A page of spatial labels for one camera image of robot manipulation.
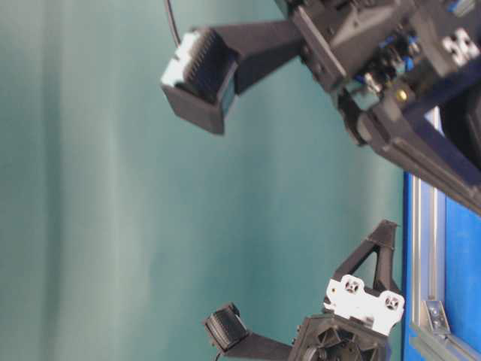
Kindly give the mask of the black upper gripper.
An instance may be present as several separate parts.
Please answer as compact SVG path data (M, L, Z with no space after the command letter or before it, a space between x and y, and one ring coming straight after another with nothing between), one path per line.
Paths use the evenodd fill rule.
M279 1L306 38L307 61L331 94L356 81L382 98L408 74L423 92L480 56L478 1ZM358 119L373 151L480 214L480 170L424 117L377 105Z

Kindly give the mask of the black white lower gripper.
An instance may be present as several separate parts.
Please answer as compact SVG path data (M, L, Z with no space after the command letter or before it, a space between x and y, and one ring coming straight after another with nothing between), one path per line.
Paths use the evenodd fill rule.
M340 264L328 282L322 314L304 319L291 351L292 360L389 360L389 334L404 315L404 297L393 278L396 229L380 222ZM372 254L377 255L374 289L353 276Z

